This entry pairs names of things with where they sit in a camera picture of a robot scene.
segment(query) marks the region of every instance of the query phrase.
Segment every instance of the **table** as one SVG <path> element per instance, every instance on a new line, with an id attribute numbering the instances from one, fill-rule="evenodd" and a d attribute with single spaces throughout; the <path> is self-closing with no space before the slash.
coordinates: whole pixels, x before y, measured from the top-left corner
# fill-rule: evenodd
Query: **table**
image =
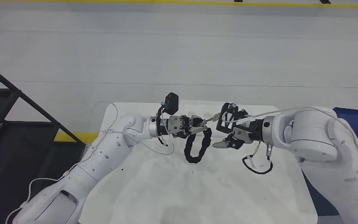
<path id="1" fill-rule="evenodd" d="M 176 114 L 199 115 L 205 119 L 220 112 L 224 102 L 180 101 Z M 159 104 L 116 102 L 119 116 L 128 112 L 155 115 Z M 273 106 L 239 105 L 255 115 L 277 110 Z M 115 119 L 109 105 L 101 129 Z M 226 136 L 213 130 L 211 142 Z M 197 136 L 192 156 L 199 152 L 202 137 Z M 256 175 L 241 162 L 256 144 L 239 150 L 209 147 L 201 162 L 189 164 L 183 154 L 185 139 L 175 139 L 170 156 L 156 154 L 143 145 L 106 176 L 88 196 L 80 223 L 317 223 L 317 214 L 295 157 L 273 148 L 273 171 Z M 156 139 L 144 141 L 152 149 L 169 152 Z M 262 144 L 255 165 L 268 167 L 266 146 Z"/>

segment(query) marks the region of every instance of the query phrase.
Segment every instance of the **blue object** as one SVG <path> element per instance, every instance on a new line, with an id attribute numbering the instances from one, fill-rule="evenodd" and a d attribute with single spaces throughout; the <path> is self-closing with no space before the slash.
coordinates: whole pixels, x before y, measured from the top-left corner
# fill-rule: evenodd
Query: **blue object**
<path id="1" fill-rule="evenodd" d="M 354 133 L 358 135 L 358 110 L 347 108 L 334 108 L 333 110 L 336 112 L 337 117 L 346 120 L 354 130 Z"/>
<path id="2" fill-rule="evenodd" d="M 358 110 L 347 108 L 334 108 L 333 110 L 336 112 L 337 117 L 346 120 L 353 131 L 358 135 Z M 339 216 L 340 214 L 336 208 L 312 186 L 305 175 L 304 179 L 306 181 L 309 194 L 311 195 L 315 210 L 317 211 L 317 215 Z"/>

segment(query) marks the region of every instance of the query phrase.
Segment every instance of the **cable connector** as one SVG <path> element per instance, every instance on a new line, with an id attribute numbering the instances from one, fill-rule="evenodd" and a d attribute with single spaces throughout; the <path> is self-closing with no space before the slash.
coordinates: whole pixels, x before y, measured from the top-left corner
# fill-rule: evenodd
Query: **cable connector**
<path id="1" fill-rule="evenodd" d="M 69 171 L 68 171 L 68 170 L 62 174 L 63 177 L 68 176 L 68 175 L 69 175 Z"/>
<path id="2" fill-rule="evenodd" d="M 24 208 L 25 205 L 27 205 L 27 201 L 22 202 L 22 204 L 19 206 L 19 208 Z"/>

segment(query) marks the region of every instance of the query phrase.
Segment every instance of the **metal rod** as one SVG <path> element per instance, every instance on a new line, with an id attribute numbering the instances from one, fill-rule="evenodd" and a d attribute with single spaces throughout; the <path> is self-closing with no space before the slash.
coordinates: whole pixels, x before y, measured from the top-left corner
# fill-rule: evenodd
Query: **metal rod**
<path id="1" fill-rule="evenodd" d="M 25 93 L 23 93 L 21 90 L 19 90 L 14 84 L 12 84 L 9 80 L 7 80 L 5 77 L 3 77 L 0 74 L 0 81 L 8 87 L 13 92 L 17 92 L 25 102 L 30 104 L 33 108 L 35 108 L 38 112 L 40 112 L 43 116 L 45 116 L 47 119 L 49 119 L 52 123 L 57 125 L 61 130 L 63 130 L 64 133 L 69 135 L 71 138 L 73 138 L 76 142 L 82 144 L 85 147 L 85 143 L 83 143 L 79 138 L 77 138 L 72 132 L 70 132 L 65 126 L 63 126 L 61 123 L 59 123 L 55 118 L 53 118 L 49 113 L 47 113 L 41 106 L 39 106 L 37 103 L 35 103 L 32 99 L 30 99 Z"/>

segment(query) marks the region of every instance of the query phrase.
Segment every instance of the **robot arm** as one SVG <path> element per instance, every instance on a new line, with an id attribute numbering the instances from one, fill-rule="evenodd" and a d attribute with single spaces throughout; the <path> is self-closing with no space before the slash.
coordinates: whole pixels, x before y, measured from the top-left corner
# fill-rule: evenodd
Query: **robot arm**
<path id="1" fill-rule="evenodd" d="M 245 111 L 236 109 L 231 113 L 248 120 Z M 268 159 L 274 153 L 273 147 L 293 153 L 311 184 L 336 207 L 343 221 L 358 223 L 357 140 L 349 124 L 338 119 L 333 110 L 301 109 L 233 124 L 225 131 L 230 135 L 214 147 L 239 149 L 244 143 L 261 141 L 267 146 Z"/>

